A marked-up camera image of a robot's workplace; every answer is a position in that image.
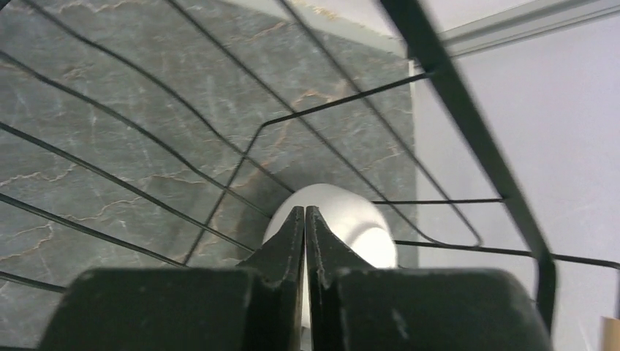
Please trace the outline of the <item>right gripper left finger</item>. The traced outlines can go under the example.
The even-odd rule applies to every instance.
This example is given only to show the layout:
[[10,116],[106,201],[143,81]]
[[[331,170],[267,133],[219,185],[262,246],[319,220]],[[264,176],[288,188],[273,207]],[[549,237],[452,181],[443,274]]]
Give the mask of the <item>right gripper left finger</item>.
[[231,268],[94,269],[61,299],[40,350],[296,350],[304,210]]

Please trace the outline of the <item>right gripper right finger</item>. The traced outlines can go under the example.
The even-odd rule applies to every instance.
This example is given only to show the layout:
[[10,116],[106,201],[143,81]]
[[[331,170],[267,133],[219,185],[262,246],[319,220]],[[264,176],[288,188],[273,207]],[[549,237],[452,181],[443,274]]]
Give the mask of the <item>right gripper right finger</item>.
[[490,268],[378,269],[306,209],[314,350],[551,350],[537,308]]

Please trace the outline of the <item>white bowl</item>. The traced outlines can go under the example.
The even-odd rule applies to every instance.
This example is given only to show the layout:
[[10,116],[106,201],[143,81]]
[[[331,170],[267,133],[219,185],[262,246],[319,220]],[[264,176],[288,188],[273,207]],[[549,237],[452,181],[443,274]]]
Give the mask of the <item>white bowl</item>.
[[288,197],[273,216],[262,242],[277,233],[293,207],[309,205],[318,207],[333,234],[367,263],[375,268],[397,266],[396,245],[379,209],[366,198],[330,184],[312,184]]

